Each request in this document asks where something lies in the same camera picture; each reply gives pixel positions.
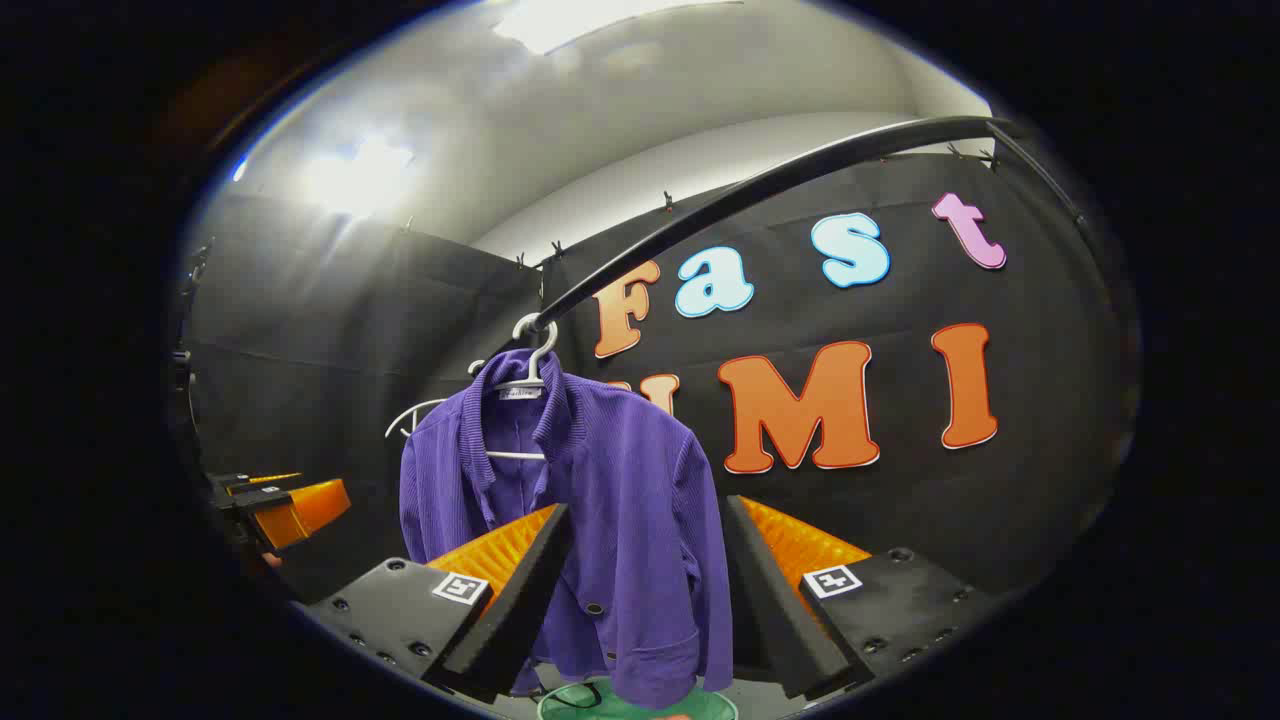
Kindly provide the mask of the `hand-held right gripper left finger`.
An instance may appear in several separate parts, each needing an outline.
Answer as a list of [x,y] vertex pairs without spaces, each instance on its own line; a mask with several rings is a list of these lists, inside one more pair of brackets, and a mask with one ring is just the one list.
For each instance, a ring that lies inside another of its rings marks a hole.
[[493,701],[525,667],[572,544],[553,503],[431,562],[387,559],[305,616],[411,683]]

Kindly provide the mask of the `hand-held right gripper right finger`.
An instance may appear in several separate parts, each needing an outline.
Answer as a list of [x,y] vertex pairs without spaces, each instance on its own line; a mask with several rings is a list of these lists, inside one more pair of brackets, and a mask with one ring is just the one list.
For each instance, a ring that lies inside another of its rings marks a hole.
[[890,685],[992,616],[991,593],[924,553],[869,553],[739,495],[719,505],[735,671],[788,698]]

